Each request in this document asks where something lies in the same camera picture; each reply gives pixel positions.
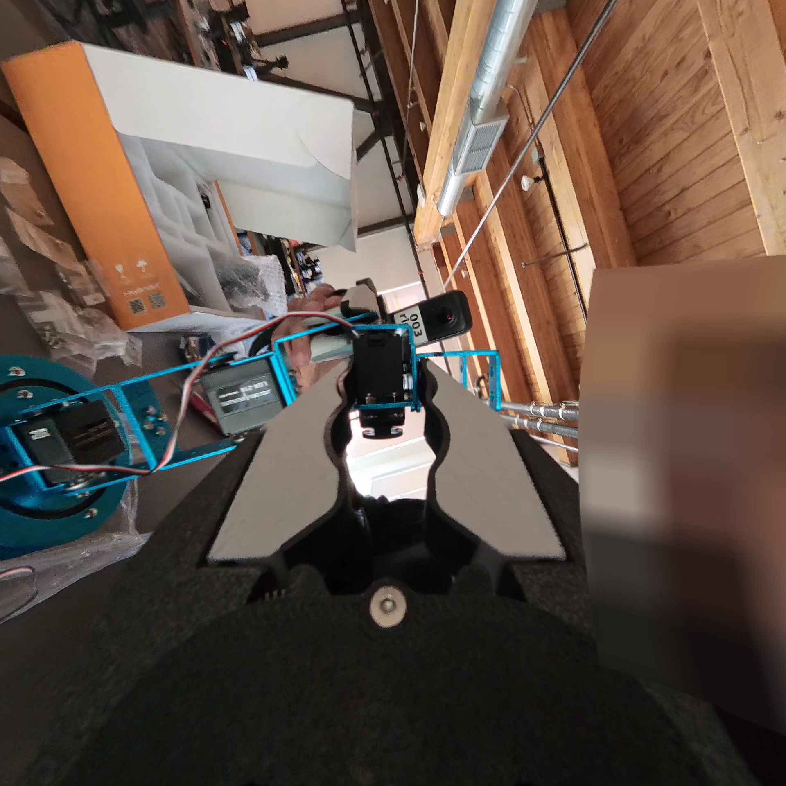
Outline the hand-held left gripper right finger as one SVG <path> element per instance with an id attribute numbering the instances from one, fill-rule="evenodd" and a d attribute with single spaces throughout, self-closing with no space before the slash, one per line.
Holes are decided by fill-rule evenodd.
<path id="1" fill-rule="evenodd" d="M 456 379 L 425 362 L 425 544 L 452 575 L 482 567 L 562 563 L 564 543 L 502 418 Z"/>

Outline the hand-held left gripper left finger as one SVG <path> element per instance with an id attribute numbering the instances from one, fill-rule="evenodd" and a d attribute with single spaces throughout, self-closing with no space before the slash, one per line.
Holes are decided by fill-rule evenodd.
<path id="1" fill-rule="evenodd" d="M 348 363 L 336 362 L 266 426 L 208 551 L 210 565 L 269 562 L 339 509 L 347 482 L 332 427 L 346 403 L 347 373 Z"/>

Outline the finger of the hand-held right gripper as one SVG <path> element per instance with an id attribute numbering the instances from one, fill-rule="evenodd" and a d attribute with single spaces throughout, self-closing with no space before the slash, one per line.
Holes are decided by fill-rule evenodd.
<path id="1" fill-rule="evenodd" d="M 310 361 L 313 363 L 342 361 L 353 355 L 354 333 L 315 333 L 310 339 Z"/>
<path id="2" fill-rule="evenodd" d="M 372 281 L 357 281 L 343 291 L 339 312 L 345 319 L 358 317 L 367 321 L 385 321 L 385 305 Z"/>

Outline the blue servo bracket assembly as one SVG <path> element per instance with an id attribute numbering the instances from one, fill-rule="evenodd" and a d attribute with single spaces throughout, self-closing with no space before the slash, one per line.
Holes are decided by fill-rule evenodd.
<path id="1" fill-rule="evenodd" d="M 407 412 L 420 412 L 422 364 L 435 359 L 455 359 L 460 383 L 470 389 L 469 364 L 486 359 L 486 403 L 501 412 L 501 357 L 496 350 L 440 350 L 419 352 L 413 329 L 407 326 L 364 325 L 352 339 L 352 364 L 348 377 L 352 409 L 359 413 L 363 438 L 384 440 L 403 433 Z"/>

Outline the dark grey desk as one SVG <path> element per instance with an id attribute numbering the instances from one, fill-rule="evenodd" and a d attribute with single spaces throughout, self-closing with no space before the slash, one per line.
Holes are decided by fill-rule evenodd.
<path id="1" fill-rule="evenodd" d="M 25 130 L 21 117 L 6 104 L 2 104 L 1 155 L 13 159 L 30 174 L 38 198 L 54 221 L 54 225 L 45 230 L 70 243 L 76 255 L 83 259 L 84 250 L 54 190 L 32 138 Z M 51 263 L 33 251 L 27 250 L 16 238 L 5 212 L 3 199 L 1 223 L 2 238 L 7 242 L 28 283 L 36 288 L 55 289 L 56 277 Z M 117 358 L 104 359 L 97 364 L 97 375 L 91 378 L 91 381 L 106 384 L 172 368 L 182 361 L 179 338 L 176 334 L 143 332 L 138 334 L 137 338 L 142 340 L 141 367 L 125 366 Z M 48 355 L 15 302 L 6 296 L 2 297 L 2 339 L 5 349 L 19 350 L 23 355 L 36 358 L 44 358 Z M 175 468 L 156 477 L 141 479 L 138 484 L 139 501 L 136 515 L 138 531 L 148 533 L 158 528 L 175 506 L 221 460 L 222 457 L 211 457 L 183 468 Z"/>

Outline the person's right hand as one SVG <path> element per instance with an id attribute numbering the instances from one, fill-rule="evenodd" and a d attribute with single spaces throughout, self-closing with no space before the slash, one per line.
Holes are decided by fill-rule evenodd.
<path id="1" fill-rule="evenodd" d="M 343 293 L 330 285 L 320 285 L 308 296 L 292 300 L 289 312 L 323 312 L 340 306 Z M 289 358 L 297 388 L 305 392 L 314 387 L 323 377 L 337 367 L 339 359 L 314 362 L 311 359 L 312 336 L 297 337 L 284 341 L 284 349 Z"/>

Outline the metal ceiling pipes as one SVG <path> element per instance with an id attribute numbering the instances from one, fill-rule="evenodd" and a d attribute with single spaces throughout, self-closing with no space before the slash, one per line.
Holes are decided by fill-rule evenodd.
<path id="1" fill-rule="evenodd" d="M 578 402 L 541 404 L 502 402 L 498 412 L 508 427 L 525 431 L 558 461 L 578 463 Z"/>

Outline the bubble wrap bundle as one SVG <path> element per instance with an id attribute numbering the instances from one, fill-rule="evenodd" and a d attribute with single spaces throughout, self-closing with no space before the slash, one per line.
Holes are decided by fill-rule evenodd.
<path id="1" fill-rule="evenodd" d="M 287 277 L 276 255 L 221 256 L 213 263 L 221 292 L 236 312 L 288 312 Z"/>

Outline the white foam box insert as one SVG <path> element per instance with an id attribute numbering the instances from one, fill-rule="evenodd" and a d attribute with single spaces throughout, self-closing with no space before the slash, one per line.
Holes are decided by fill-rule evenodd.
<path id="1" fill-rule="evenodd" d="M 215 182 L 175 145 L 126 134 L 120 141 L 177 275 L 205 307 L 230 311 L 219 275 L 241 250 Z"/>

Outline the thin ceiling sprinkler pipe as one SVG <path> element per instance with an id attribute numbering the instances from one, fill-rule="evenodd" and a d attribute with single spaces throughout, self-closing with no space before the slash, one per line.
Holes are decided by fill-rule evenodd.
<path id="1" fill-rule="evenodd" d="M 474 241 L 479 236 L 480 231 L 484 227 L 484 224 L 486 223 L 488 218 L 490 217 L 490 214 L 495 210 L 497 202 L 500 200 L 501 196 L 503 195 L 504 191 L 506 190 L 506 188 L 508 186 L 508 183 L 511 181 L 511 179 L 514 176 L 514 174 L 516 173 L 516 169 L 518 168 L 518 166 L 523 161 L 525 153 L 529 150 L 530 147 L 533 146 L 533 144 L 537 140 L 537 138 L 538 138 L 538 136 L 540 134 L 540 131 L 542 130 L 543 126 L 545 125 L 545 122 L 552 115 L 552 113 L 553 113 L 553 111 L 554 111 L 554 109 L 556 107 L 557 102 L 561 99 L 562 95 L 565 93 L 565 90 L 567 89 L 568 85 L 570 84 L 570 82 L 571 82 L 572 78 L 574 77 L 575 73 L 579 70 L 579 68 L 583 64 L 583 61 L 584 61 L 586 55 L 589 53 L 591 47 L 593 46 L 593 44 L 596 41 L 596 39 L 599 36 L 599 34 L 601 34 L 601 31 L 602 31 L 604 25 L 606 24 L 609 16 L 613 13 L 613 10 L 614 10 L 614 8 L 615 8 L 615 6 L 617 4 L 618 4 L 618 1 L 609 1 L 609 2 L 606 2 L 605 5 L 603 6 L 603 9 L 602 9 L 601 13 L 596 18 L 596 20 L 594 22 L 594 25 L 591 27 L 591 29 L 589 31 L 589 34 L 587 35 L 584 43 L 582 44 L 581 48 L 577 51 L 577 54 L 575 55 L 574 59 L 572 60 L 572 62 L 570 64 L 568 70 L 566 71 L 563 79 L 560 81 L 558 87 L 556 88 L 556 91 L 555 91 L 554 95 L 550 98 L 549 103 L 546 104 L 546 107 L 545 107 L 543 113 L 538 118 L 538 121 L 532 127 L 531 133 L 530 133 L 529 137 L 527 138 L 524 146 L 520 150 L 519 155 L 517 156 L 516 160 L 510 165 L 510 168 L 508 169 L 508 172 L 506 173 L 505 178 L 503 179 L 501 185 L 497 189 L 497 191 L 496 191 L 492 201 L 490 202 L 488 208 L 486 209 L 485 213 L 483 214 L 482 218 L 480 219 L 478 227 L 473 232 L 473 234 L 470 236 L 470 238 L 466 241 L 464 248 L 462 249 L 461 253 L 459 254 L 457 262 L 454 264 L 453 268 L 450 270 L 450 273 L 449 273 L 449 275 L 447 277 L 447 280 L 443 284 L 443 291 L 447 290 L 448 285 L 454 279 L 455 274 L 457 273 L 457 270 L 459 269 L 460 265 L 463 263 L 465 257 L 468 255 L 469 249 L 472 247 Z"/>

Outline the large clear plastic bag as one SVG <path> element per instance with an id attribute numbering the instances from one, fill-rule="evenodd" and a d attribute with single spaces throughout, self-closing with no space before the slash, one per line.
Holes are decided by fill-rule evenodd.
<path id="1" fill-rule="evenodd" d="M 150 533 L 141 533 L 136 527 L 138 501 L 138 482 L 133 480 L 119 508 L 93 533 L 68 544 L 2 558 L 1 623 L 137 554 L 150 537 Z"/>

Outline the group of small parts bags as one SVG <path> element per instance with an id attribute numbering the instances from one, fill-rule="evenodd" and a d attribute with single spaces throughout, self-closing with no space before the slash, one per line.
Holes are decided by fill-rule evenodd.
<path id="1" fill-rule="evenodd" d="M 6 156 L 1 159 L 1 191 L 16 238 L 51 263 L 55 289 L 36 288 L 2 239 L 2 295 L 11 296 L 34 329 L 50 358 L 92 377 L 99 361 L 120 359 L 142 365 L 142 342 L 123 331 L 99 308 L 104 293 L 73 246 L 45 229 L 54 225 L 38 198 L 28 171 Z"/>

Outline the orange and white cardboard box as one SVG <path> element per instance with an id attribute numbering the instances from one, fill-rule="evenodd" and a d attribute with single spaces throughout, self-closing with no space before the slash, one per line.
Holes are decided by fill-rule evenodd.
<path id="1" fill-rule="evenodd" d="M 191 156 L 235 234 L 356 250 L 349 100 L 79 42 L 15 56 L 2 70 L 120 328 L 241 318 L 205 307 L 177 275 L 121 134 Z"/>

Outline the silver ventilation duct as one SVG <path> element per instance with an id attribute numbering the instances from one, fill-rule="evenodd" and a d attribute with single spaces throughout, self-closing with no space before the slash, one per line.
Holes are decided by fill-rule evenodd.
<path id="1" fill-rule="evenodd" d="M 495 5 L 437 202 L 444 218 L 456 211 L 468 178 L 486 169 L 505 130 L 508 112 L 502 92 L 537 6 L 538 1 Z"/>

